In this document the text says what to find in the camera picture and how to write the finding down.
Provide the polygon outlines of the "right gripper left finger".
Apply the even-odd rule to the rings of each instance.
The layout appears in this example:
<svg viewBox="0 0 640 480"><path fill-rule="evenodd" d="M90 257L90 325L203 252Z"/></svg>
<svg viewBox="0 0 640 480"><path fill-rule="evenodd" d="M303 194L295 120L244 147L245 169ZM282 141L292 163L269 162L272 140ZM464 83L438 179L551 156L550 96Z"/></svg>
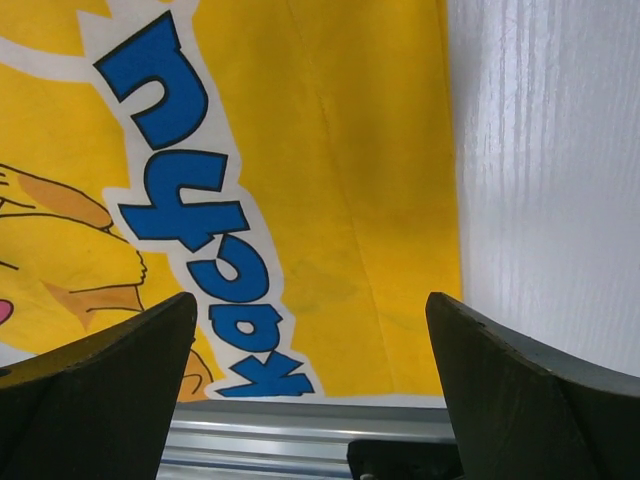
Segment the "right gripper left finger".
<svg viewBox="0 0 640 480"><path fill-rule="evenodd" d="M179 293L1 370L4 479L153 479L196 327Z"/></svg>

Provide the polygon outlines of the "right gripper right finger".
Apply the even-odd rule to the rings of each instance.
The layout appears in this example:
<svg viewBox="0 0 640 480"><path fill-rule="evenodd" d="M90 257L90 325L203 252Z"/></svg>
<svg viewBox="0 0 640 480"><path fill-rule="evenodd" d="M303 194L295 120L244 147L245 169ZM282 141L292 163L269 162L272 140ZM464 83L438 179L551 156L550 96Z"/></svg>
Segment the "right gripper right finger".
<svg viewBox="0 0 640 480"><path fill-rule="evenodd" d="M639 380L433 292L426 319L469 479L636 479Z"/></svg>

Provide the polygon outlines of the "yellow Pikachu placemat cloth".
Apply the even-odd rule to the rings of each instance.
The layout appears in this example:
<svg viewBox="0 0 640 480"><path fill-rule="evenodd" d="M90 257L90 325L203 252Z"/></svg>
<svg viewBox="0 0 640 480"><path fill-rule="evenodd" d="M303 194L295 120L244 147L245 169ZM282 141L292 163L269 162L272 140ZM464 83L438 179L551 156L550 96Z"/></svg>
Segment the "yellow Pikachu placemat cloth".
<svg viewBox="0 0 640 480"><path fill-rule="evenodd" d="M181 291L180 400L438 406L443 1L5 1L1 361Z"/></svg>

